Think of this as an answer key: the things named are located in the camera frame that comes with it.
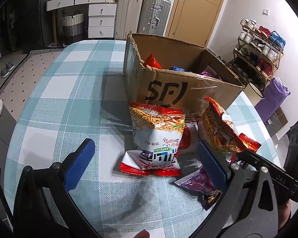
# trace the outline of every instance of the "desk leg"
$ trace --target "desk leg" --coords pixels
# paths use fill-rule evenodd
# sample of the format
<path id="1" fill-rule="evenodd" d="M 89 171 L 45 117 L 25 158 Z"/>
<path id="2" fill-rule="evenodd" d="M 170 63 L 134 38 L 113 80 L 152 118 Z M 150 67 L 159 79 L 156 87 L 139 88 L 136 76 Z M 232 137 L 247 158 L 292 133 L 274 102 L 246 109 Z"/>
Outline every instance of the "desk leg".
<path id="1" fill-rule="evenodd" d="M 56 35 L 56 17 L 55 17 L 55 14 L 56 14 L 56 10 L 53 10 L 52 11 L 52 26 L 53 26 L 53 39 L 54 39 L 54 42 L 51 44 L 51 46 L 53 46 L 53 47 L 57 47 L 57 45 L 58 45 L 57 35 Z"/>

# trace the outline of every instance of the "sf logo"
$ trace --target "sf logo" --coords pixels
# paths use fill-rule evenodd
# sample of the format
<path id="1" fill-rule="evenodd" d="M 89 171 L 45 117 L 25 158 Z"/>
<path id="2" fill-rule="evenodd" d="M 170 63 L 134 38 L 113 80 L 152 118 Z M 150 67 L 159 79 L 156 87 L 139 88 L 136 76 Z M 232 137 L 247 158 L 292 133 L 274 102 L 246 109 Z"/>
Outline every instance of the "sf logo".
<path id="1" fill-rule="evenodd" d="M 172 96 L 175 93 L 174 90 L 172 90 L 172 89 L 169 90 L 169 88 L 173 87 L 173 88 L 177 88 L 177 90 L 179 90 L 179 88 L 180 88 L 180 84 L 168 82 L 164 85 L 163 90 L 160 95 L 159 92 L 154 88 L 154 85 L 158 85 L 161 87 L 162 82 L 152 81 L 149 83 L 148 91 L 150 91 L 152 93 L 152 96 L 146 97 L 145 98 L 146 100 L 156 100 L 160 96 L 158 101 L 164 101 L 167 94 Z M 182 82 L 180 92 L 179 92 L 178 96 L 172 101 L 172 105 L 175 105 L 176 103 L 178 103 L 181 100 L 181 98 L 184 96 L 185 92 L 187 91 L 187 88 L 188 88 L 188 83 Z M 162 106 L 168 108 L 168 107 L 171 107 L 172 105 L 167 104 L 167 105 L 162 105 Z"/>

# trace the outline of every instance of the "metal screw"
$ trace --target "metal screw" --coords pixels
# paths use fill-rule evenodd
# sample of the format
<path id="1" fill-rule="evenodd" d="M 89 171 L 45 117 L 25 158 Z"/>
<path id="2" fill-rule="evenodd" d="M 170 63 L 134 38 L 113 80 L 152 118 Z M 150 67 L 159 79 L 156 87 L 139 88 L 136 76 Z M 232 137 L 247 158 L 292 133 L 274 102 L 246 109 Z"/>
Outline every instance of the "metal screw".
<path id="1" fill-rule="evenodd" d="M 53 169 L 59 169 L 61 167 L 61 164 L 59 162 L 56 162 L 52 165 Z"/>
<path id="2" fill-rule="evenodd" d="M 231 168 L 233 170 L 238 170 L 238 169 L 240 169 L 240 166 L 238 164 L 236 164 L 236 163 L 233 163 L 233 164 L 231 164 Z"/>
<path id="3" fill-rule="evenodd" d="M 31 169 L 30 166 L 26 166 L 26 167 L 23 168 L 23 171 L 28 172 L 28 171 L 30 171 L 30 169 Z"/>
<path id="4" fill-rule="evenodd" d="M 262 171 L 263 173 L 268 173 L 268 168 L 267 168 L 266 166 L 262 166 L 262 167 L 261 167 L 261 171 Z"/>

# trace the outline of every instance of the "checkered tablecloth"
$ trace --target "checkered tablecloth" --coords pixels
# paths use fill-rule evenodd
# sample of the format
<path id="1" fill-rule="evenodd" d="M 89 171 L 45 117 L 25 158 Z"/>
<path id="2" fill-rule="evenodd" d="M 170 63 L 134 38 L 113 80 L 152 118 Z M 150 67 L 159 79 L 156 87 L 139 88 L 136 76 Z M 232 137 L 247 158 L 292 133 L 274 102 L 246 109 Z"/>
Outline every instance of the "checkered tablecloth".
<path id="1" fill-rule="evenodd" d="M 95 156 L 70 194 L 93 227 L 111 238 L 133 237 L 143 229 L 151 237 L 188 237 L 209 213 L 196 196 L 170 184 L 175 178 L 136 177 L 119 171 L 124 152 L 133 147 L 122 74 L 125 43 L 85 40 L 68 46 L 56 58 L 15 127 L 4 193 L 13 210 L 24 166 L 48 168 L 90 138 L 96 144 Z M 258 153 L 279 164 L 264 123 L 243 92 L 228 113 L 236 131 L 260 142 Z M 55 219 L 64 225 L 48 190 L 46 194 Z"/>

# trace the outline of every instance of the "wooden door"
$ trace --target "wooden door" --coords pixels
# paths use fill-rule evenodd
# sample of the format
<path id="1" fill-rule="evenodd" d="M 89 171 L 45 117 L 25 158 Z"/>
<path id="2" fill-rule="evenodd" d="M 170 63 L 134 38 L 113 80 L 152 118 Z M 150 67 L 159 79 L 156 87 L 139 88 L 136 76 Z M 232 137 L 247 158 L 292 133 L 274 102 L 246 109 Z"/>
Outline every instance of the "wooden door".
<path id="1" fill-rule="evenodd" d="M 211 35 L 222 2 L 223 0 L 178 0 L 172 8 L 166 35 L 204 46 Z"/>

